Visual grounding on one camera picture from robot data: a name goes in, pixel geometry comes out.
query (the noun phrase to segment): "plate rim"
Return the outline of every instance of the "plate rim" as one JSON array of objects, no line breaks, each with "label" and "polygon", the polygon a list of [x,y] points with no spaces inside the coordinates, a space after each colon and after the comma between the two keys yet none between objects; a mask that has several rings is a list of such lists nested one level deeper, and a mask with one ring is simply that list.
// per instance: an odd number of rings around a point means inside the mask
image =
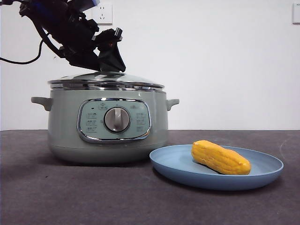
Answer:
[{"label": "plate rim", "polygon": [[158,149],[155,149],[153,150],[150,154],[149,154],[149,157],[150,157],[150,160],[156,164],[159,164],[160,166],[164,166],[164,167],[167,167],[167,168],[171,168],[171,169],[174,169],[174,170],[178,170],[178,171],[182,171],[182,172],[186,172],[186,173],[194,173],[194,174],[198,174],[198,175],[206,175],[206,176],[220,176],[220,177],[260,177],[260,176],[266,176],[266,175],[271,175],[271,174],[275,174],[275,173],[278,173],[280,171],[283,170],[284,168],[284,164],[283,162],[273,156],[273,155],[270,155],[270,154],[267,154],[267,153],[264,153],[264,152],[261,152],[261,151],[256,151],[256,150],[252,150],[252,149],[246,149],[246,148],[240,148],[240,147],[234,147],[234,146],[226,146],[226,145],[220,145],[221,147],[229,147],[229,148],[237,148],[237,149],[243,149],[243,150],[248,150],[248,151],[253,151],[253,152],[258,152],[260,154],[264,154],[264,155],[267,155],[271,158],[274,158],[276,160],[278,160],[280,163],[281,163],[281,167],[275,171],[272,171],[272,172],[267,172],[267,173],[263,173],[263,174],[259,174],[259,175],[249,175],[249,174],[246,174],[246,175],[232,175],[232,174],[208,174],[208,173],[202,173],[202,172],[191,172],[191,171],[186,171],[186,170],[182,170],[182,169],[179,169],[179,168],[174,168],[174,167],[169,167],[169,166],[166,166],[166,165],[163,165],[161,163],[158,163],[156,162],[155,160],[153,160],[153,157],[151,155],[153,155],[156,151],[160,150],[160,149],[164,149],[164,148],[168,148],[168,147],[176,147],[176,146],[192,146],[192,144],[176,144],[176,145],[168,145],[168,146],[164,146],[164,147],[161,147],[161,148],[158,148]]}]

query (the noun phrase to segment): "white wall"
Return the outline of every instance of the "white wall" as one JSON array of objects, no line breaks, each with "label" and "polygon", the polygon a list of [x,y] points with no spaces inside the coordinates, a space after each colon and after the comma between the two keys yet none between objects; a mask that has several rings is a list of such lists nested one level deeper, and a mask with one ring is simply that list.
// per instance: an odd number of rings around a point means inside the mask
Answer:
[{"label": "white wall", "polygon": [[[300,26],[293,0],[112,0],[126,72],[165,85],[180,104],[170,129],[300,129]],[[1,55],[30,60],[40,37],[19,3],[2,7]],[[46,129],[48,80],[72,67],[45,45],[41,58],[1,63],[1,129]]]}]

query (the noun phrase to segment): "stainless steel lid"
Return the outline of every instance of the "stainless steel lid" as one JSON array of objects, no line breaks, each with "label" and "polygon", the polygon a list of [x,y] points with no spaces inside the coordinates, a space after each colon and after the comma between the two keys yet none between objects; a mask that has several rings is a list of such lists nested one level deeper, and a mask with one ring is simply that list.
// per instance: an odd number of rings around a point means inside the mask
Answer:
[{"label": "stainless steel lid", "polygon": [[161,84],[156,84],[147,79],[118,72],[95,72],[91,74],[65,76],[59,80],[48,82],[51,88],[133,88],[161,90],[164,88]]}]

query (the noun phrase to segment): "control panel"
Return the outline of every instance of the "control panel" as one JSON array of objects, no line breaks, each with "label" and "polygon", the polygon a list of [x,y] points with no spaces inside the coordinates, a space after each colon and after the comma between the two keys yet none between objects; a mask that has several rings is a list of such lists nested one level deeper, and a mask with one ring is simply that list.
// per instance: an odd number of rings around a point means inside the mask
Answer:
[{"label": "control panel", "polygon": [[144,139],[150,128],[148,106],[136,99],[90,99],[83,102],[78,114],[78,133],[91,143]]}]

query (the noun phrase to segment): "pot handle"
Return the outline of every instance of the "pot handle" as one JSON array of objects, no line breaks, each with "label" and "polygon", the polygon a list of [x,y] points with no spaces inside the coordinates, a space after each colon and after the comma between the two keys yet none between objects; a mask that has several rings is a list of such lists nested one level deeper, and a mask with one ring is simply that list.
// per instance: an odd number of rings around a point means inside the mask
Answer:
[{"label": "pot handle", "polygon": [[167,110],[170,111],[173,105],[179,104],[179,99],[170,99],[167,100]]},{"label": "pot handle", "polygon": [[50,111],[53,103],[53,98],[46,97],[31,97],[32,103],[37,103],[44,106],[46,111]]}]

